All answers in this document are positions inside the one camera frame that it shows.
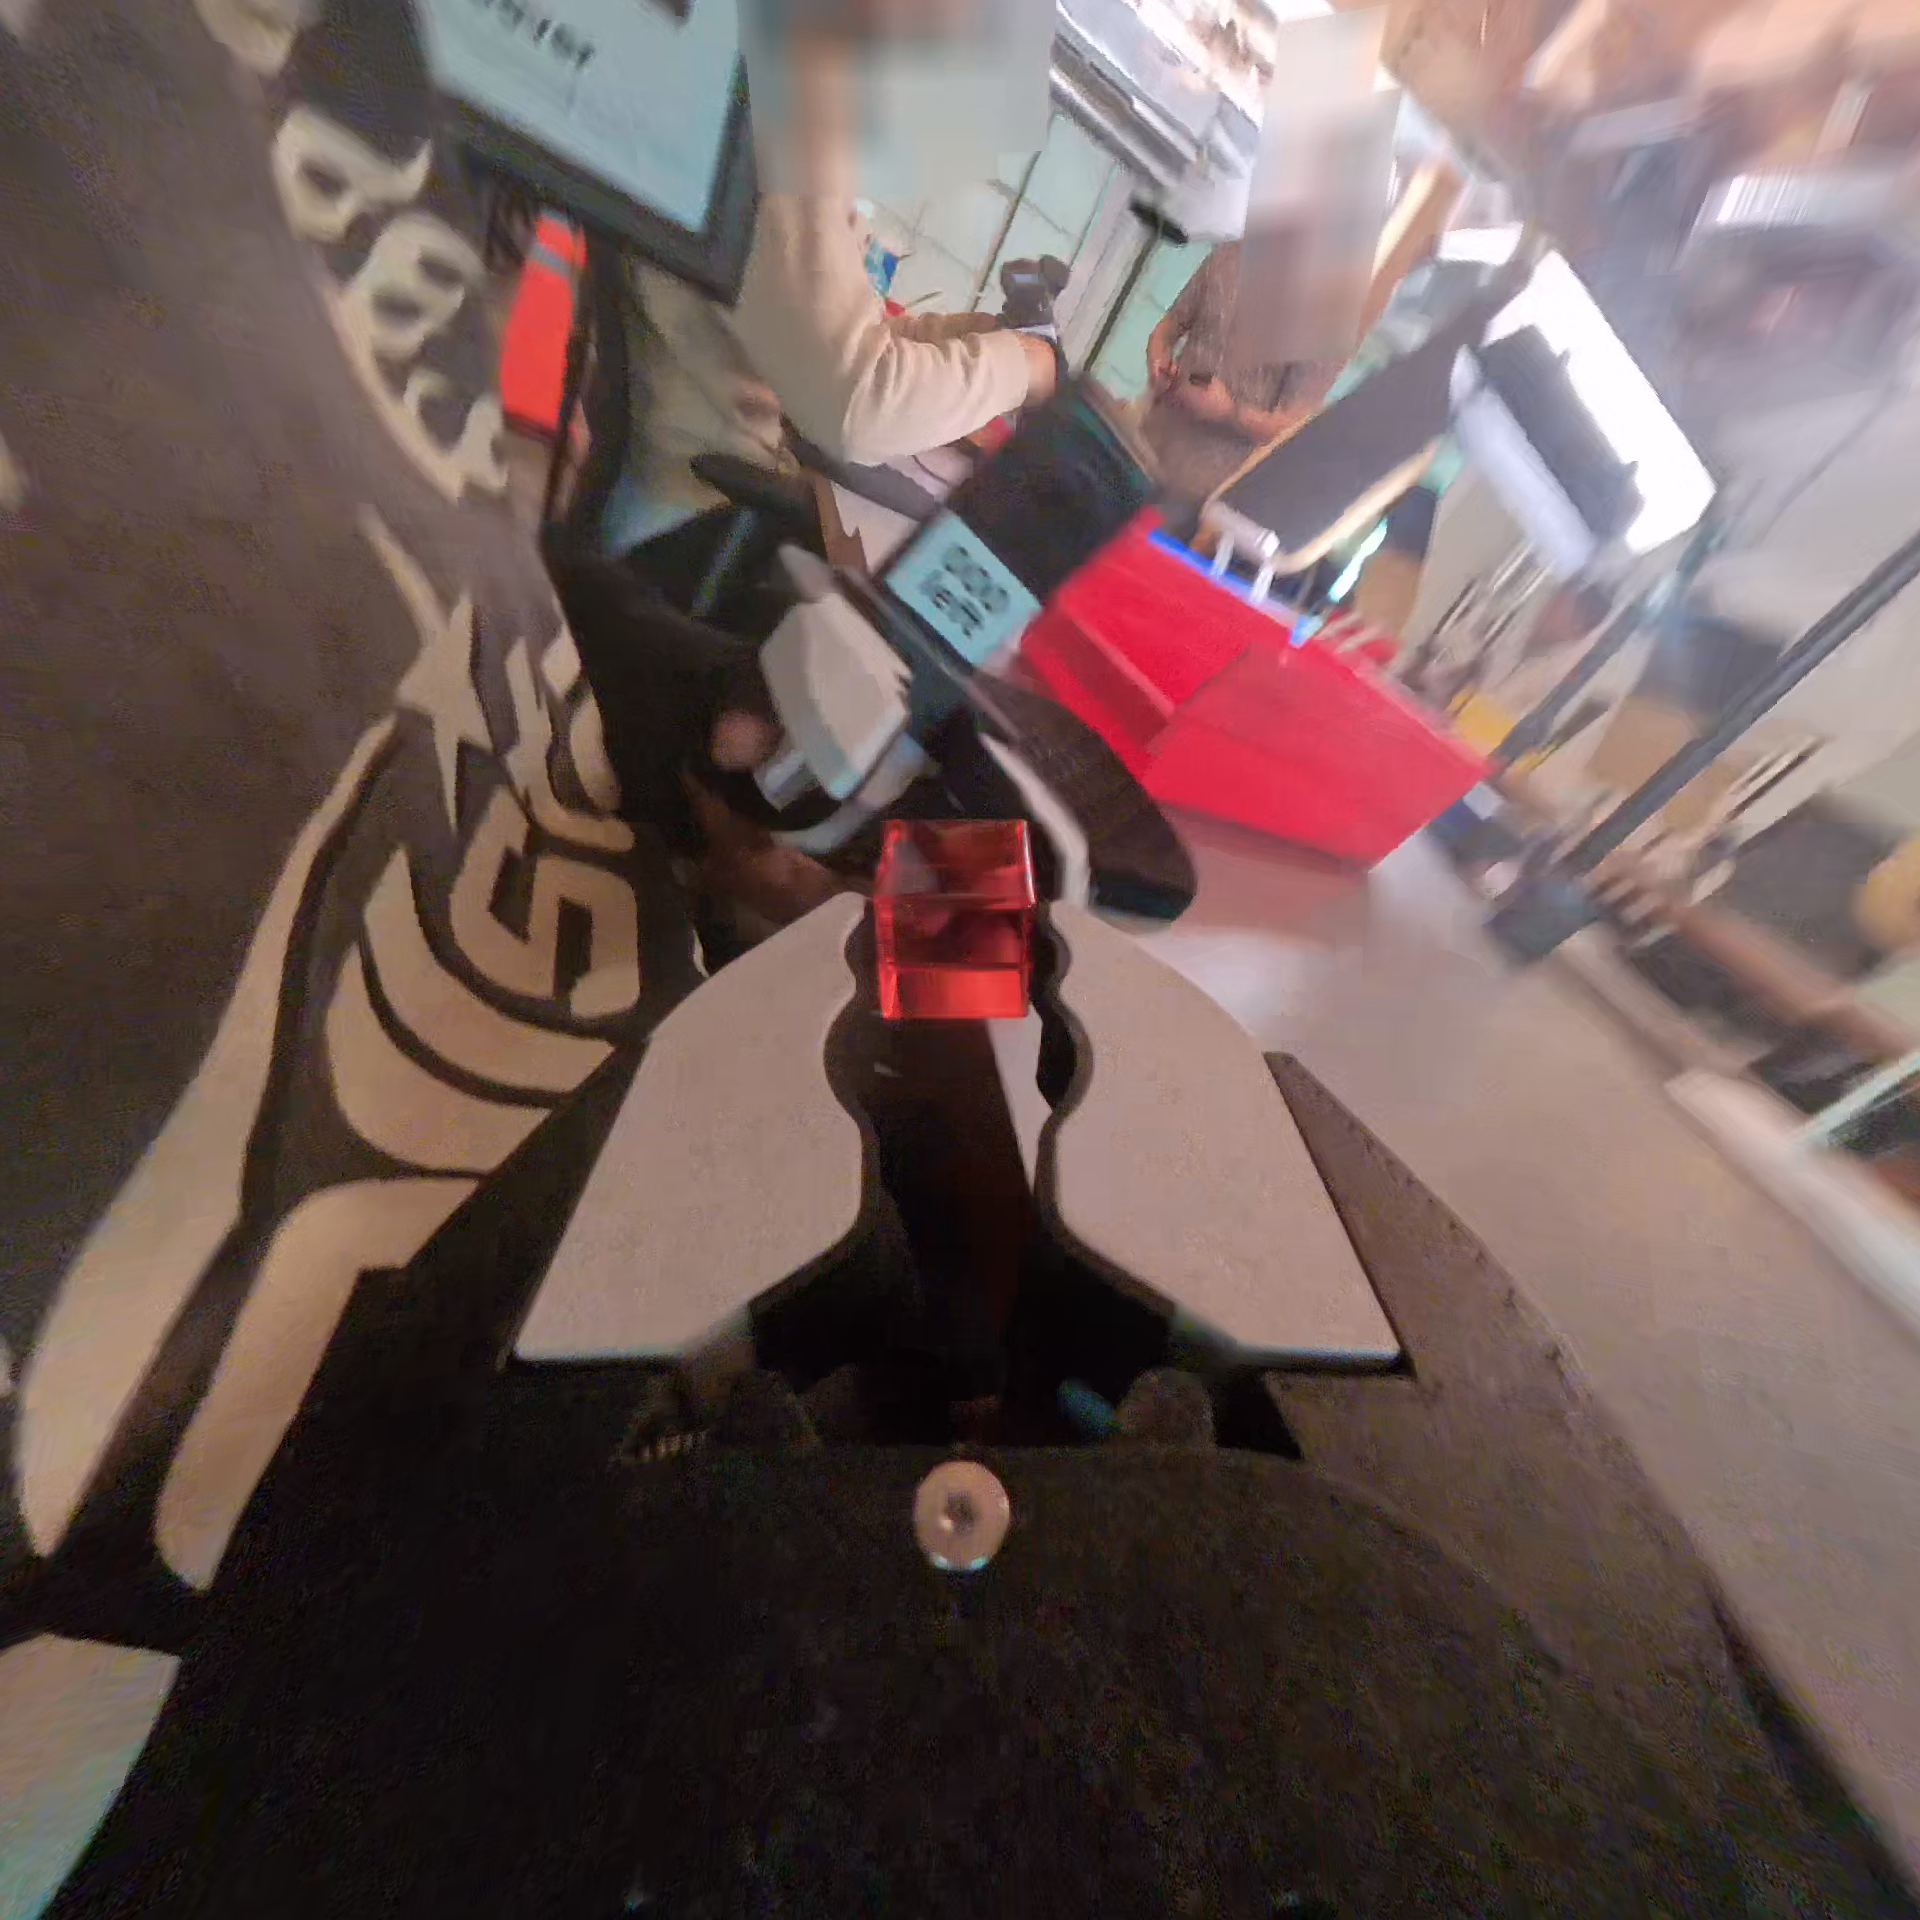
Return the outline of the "red plastic bin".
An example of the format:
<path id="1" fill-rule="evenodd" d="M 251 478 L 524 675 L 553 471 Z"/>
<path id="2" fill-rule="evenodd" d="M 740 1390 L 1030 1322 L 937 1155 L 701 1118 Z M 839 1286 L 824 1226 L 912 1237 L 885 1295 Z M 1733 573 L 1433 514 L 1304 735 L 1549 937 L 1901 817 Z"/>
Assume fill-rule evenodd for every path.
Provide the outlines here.
<path id="1" fill-rule="evenodd" d="M 1156 802 L 1369 871 L 1491 772 L 1380 641 L 1254 599 L 1148 511 L 1049 597 L 1020 665 Z"/>

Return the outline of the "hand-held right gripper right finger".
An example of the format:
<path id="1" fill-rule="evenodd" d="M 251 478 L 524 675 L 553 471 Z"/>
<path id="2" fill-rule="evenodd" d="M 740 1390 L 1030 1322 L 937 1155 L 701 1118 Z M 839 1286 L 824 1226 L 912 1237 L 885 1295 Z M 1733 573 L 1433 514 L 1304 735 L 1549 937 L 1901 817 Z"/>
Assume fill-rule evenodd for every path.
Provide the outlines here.
<path id="1" fill-rule="evenodd" d="M 1401 1340 L 1256 1041 L 1089 911 L 1049 911 L 1040 1209 L 1177 1346 L 1391 1369 Z"/>

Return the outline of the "red transparent cube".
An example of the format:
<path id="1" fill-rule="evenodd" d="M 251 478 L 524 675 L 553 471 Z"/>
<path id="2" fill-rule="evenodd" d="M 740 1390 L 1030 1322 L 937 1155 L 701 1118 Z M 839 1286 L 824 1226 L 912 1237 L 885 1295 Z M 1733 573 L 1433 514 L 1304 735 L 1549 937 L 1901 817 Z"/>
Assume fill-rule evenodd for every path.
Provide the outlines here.
<path id="1" fill-rule="evenodd" d="M 1030 857 L 1024 820 L 885 823 L 871 890 L 883 1017 L 1025 1017 L 1038 916 Z"/>

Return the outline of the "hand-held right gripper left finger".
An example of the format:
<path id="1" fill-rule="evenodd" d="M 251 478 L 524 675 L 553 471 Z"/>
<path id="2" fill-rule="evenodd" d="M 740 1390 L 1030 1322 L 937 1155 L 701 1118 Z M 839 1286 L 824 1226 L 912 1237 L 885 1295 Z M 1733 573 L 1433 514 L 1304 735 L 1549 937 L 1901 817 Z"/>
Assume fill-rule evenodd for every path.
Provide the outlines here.
<path id="1" fill-rule="evenodd" d="M 867 916 L 832 895 L 649 1037 L 511 1340 L 521 1365 L 822 1365 L 885 1313 L 885 1203 L 827 1050 Z"/>

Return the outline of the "black tripod pole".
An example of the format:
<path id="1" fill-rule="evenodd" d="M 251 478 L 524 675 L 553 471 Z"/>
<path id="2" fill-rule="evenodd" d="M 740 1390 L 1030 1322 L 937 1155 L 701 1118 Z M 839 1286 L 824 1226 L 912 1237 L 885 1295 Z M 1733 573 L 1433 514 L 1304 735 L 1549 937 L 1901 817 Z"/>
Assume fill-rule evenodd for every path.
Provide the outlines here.
<path id="1" fill-rule="evenodd" d="M 1528 967 L 1596 924 L 1590 881 L 1699 774 L 1713 766 L 1748 730 L 1808 682 L 1854 635 L 1868 629 L 1918 577 L 1918 534 L 1908 534 L 1863 581 L 1813 621 L 1774 665 L 1724 706 L 1704 733 L 1688 739 L 1638 787 L 1627 790 L 1574 844 L 1533 865 L 1494 903 L 1485 927 L 1513 963 Z"/>

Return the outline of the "black panel on white stand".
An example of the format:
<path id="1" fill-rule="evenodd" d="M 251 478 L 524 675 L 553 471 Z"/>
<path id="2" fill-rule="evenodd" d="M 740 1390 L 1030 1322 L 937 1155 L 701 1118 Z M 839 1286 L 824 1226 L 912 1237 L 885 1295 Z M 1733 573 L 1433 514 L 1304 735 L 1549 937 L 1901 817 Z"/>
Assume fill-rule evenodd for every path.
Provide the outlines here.
<path id="1" fill-rule="evenodd" d="M 1449 431 L 1455 367 L 1504 305 L 1469 305 L 1214 491 L 1198 526 L 1208 577 L 1249 570 L 1263 589 L 1383 516 Z"/>

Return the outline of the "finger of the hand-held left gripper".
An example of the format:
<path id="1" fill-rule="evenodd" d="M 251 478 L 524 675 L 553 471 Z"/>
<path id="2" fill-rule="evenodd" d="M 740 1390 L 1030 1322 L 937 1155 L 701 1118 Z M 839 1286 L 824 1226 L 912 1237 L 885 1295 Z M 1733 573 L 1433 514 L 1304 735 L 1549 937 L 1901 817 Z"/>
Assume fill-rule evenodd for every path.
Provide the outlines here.
<path id="1" fill-rule="evenodd" d="M 904 731 L 909 667 L 843 589 L 779 618 L 759 676 L 777 746 L 753 782 L 772 807 L 849 801 Z"/>
<path id="2" fill-rule="evenodd" d="M 982 817 L 1025 828 L 1040 898 L 1046 903 L 1094 903 L 1085 783 L 1085 763 L 1061 739 L 981 723 Z"/>

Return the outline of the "black cushion pad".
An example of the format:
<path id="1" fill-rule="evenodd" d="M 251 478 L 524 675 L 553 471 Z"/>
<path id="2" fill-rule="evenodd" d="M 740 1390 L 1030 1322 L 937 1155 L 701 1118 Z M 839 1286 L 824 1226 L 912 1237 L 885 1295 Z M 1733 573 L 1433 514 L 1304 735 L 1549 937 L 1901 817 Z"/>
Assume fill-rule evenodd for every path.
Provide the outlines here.
<path id="1" fill-rule="evenodd" d="M 1196 898 L 1193 857 L 1160 805 L 1089 723 L 1011 682 L 989 684 L 979 718 L 1055 735 L 1087 767 L 1085 813 L 1092 833 L 1092 909 L 1131 922 L 1172 924 Z"/>

